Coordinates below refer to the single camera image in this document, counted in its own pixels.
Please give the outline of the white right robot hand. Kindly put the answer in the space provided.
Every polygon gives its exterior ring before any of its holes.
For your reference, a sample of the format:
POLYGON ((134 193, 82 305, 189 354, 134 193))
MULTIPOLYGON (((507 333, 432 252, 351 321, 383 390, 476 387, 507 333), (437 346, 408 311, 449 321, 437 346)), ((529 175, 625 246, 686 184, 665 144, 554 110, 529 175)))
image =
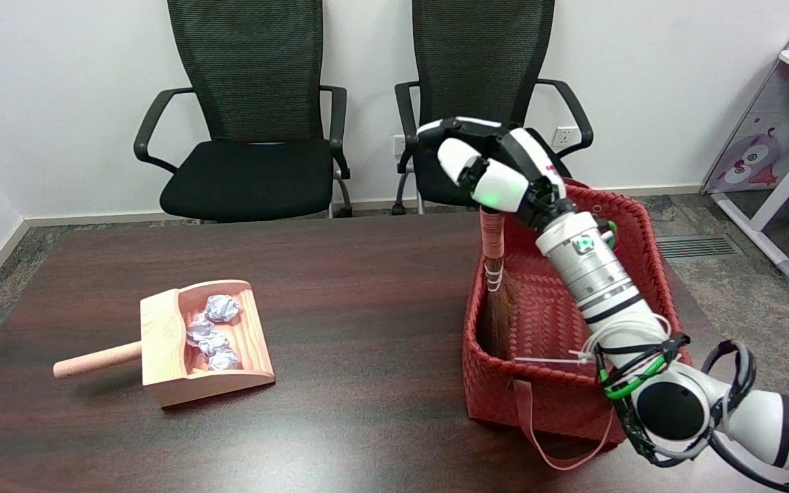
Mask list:
POLYGON ((419 126, 420 149, 436 149, 442 171, 489 212, 514 213, 544 231, 577 212, 560 172, 560 157, 542 138, 516 124, 452 116, 419 126))

